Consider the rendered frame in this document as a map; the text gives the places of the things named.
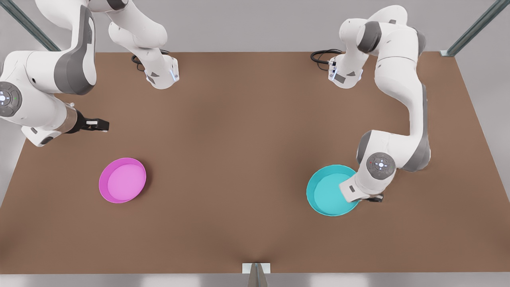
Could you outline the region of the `pink plate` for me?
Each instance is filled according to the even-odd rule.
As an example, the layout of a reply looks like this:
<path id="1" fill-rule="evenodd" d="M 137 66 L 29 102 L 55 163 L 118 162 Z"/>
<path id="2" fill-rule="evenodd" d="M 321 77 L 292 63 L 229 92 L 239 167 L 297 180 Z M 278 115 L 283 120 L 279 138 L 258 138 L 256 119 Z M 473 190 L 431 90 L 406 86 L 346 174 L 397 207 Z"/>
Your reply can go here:
<path id="1" fill-rule="evenodd" d="M 104 200 L 120 204 L 137 197 L 146 183 L 146 170 L 134 158 L 120 158 L 108 164 L 98 180 L 100 195 Z"/>

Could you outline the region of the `silver frame post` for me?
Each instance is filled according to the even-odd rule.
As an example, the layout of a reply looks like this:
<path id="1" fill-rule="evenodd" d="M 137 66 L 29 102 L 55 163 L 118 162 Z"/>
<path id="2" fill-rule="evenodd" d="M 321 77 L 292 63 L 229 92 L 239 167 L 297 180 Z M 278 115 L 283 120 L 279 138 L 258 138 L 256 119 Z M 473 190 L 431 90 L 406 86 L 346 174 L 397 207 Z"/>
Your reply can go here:
<path id="1" fill-rule="evenodd" d="M 60 48 L 38 27 L 27 14 L 13 2 L 0 0 L 0 6 L 14 18 L 35 40 L 48 51 L 61 51 Z"/>
<path id="2" fill-rule="evenodd" d="M 243 263 L 242 274 L 249 274 L 247 287 L 268 287 L 266 274 L 270 272 L 270 263 Z"/>
<path id="3" fill-rule="evenodd" d="M 439 51 L 442 57 L 456 56 L 468 43 L 470 43 L 497 15 L 507 6 L 510 0 L 495 0 L 492 5 L 468 28 L 459 39 L 447 50 Z"/>

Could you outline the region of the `blue plate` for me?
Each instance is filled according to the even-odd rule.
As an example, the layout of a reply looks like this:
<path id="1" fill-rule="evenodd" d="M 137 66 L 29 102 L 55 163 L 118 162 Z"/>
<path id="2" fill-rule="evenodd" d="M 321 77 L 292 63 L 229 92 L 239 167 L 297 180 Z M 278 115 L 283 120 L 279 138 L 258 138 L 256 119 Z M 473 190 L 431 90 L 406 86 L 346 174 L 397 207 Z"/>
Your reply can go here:
<path id="1" fill-rule="evenodd" d="M 359 201 L 347 202 L 339 184 L 355 171 L 344 165 L 329 165 L 317 170 L 308 180 L 306 197 L 312 209 L 324 216 L 342 216 L 357 207 Z"/>

